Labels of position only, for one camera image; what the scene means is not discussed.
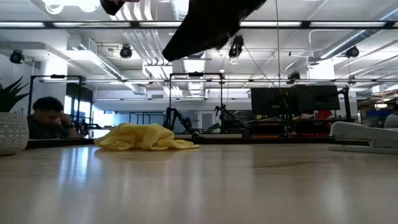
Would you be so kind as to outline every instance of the black monitor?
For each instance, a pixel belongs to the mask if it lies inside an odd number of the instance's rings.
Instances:
[[[305,110],[340,110],[337,86],[307,85],[293,86],[297,97],[297,108]]]
[[[252,88],[251,108],[253,114],[268,115],[269,118],[296,112],[290,88]]]
[[[222,48],[267,0],[190,0],[188,14],[163,51],[169,61]]]

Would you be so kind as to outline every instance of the wooden table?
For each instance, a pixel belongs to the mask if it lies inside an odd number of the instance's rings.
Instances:
[[[0,223],[387,224],[397,189],[398,156],[327,145],[36,149],[0,157]]]

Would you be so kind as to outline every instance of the crumpled towel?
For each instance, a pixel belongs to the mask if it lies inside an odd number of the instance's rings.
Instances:
[[[94,143],[103,149],[122,151],[143,149],[162,151],[167,149],[196,149],[199,145],[185,140],[174,140],[174,133],[158,124],[135,125],[123,123]]]

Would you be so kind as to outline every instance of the cable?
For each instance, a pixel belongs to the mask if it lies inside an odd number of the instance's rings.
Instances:
[[[255,59],[253,58],[253,56],[250,54],[250,51],[248,49],[248,47],[246,46],[246,44],[244,44],[244,48],[247,50],[250,58],[253,60],[253,62],[256,64],[257,68],[260,70],[261,74],[272,84],[274,85],[276,88],[278,88],[275,83],[273,83],[271,80],[269,80],[269,78],[266,76],[266,74],[264,74],[264,72],[262,72],[260,66],[257,64],[257,62],[255,61]]]
[[[228,63],[228,79],[230,78],[230,76],[231,76],[231,63]],[[225,109],[228,108],[228,98],[229,98],[229,82],[228,82],[227,91],[226,91],[226,105],[225,105]]]
[[[224,55],[223,63],[221,63],[221,66],[220,66],[220,69],[219,69],[219,70],[221,70],[221,69],[223,68],[223,66],[224,66],[224,62],[225,62],[226,55],[227,55],[227,53],[225,53],[225,55]]]
[[[280,40],[279,40],[279,11],[278,11],[278,0],[275,0],[275,7],[276,7],[276,23],[277,23],[277,43],[278,43],[278,83],[280,88]]]

